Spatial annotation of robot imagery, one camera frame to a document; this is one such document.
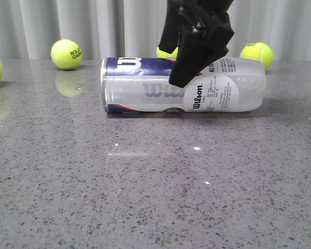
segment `white can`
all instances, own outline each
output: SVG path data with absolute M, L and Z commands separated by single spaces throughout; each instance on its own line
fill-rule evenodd
M 166 58 L 105 58 L 101 89 L 106 112 L 246 112 L 262 104 L 264 65 L 222 58 L 184 88 L 168 83 L 175 61 Z

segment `can lid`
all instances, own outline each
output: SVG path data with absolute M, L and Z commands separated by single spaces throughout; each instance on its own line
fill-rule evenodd
M 101 88 L 101 92 L 102 92 L 103 108 L 106 112 L 109 112 L 108 107 L 107 107 L 107 93 L 106 93 L 107 60 L 108 60 L 108 57 L 105 57 L 103 59 L 102 66 L 100 69 L 100 88 Z

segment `wilson tennis ball can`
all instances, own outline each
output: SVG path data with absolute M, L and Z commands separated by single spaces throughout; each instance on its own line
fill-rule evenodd
M 257 109 L 266 92 L 264 65 L 222 58 L 184 88 L 168 83 L 171 58 L 105 58 L 101 67 L 104 110 L 120 112 L 246 112 Z

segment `speckled stone surface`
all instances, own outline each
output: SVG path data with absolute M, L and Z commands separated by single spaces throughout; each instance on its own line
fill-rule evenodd
M 311 248 L 311 62 L 251 112 L 134 115 L 98 62 L 3 65 L 0 248 Z

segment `white curtain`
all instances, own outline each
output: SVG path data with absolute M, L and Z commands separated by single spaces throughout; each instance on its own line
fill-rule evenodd
M 228 56 L 252 42 L 275 60 L 311 61 L 311 0 L 235 0 Z M 71 39 L 85 59 L 155 57 L 166 0 L 0 0 L 0 58 L 48 59 L 53 43 Z

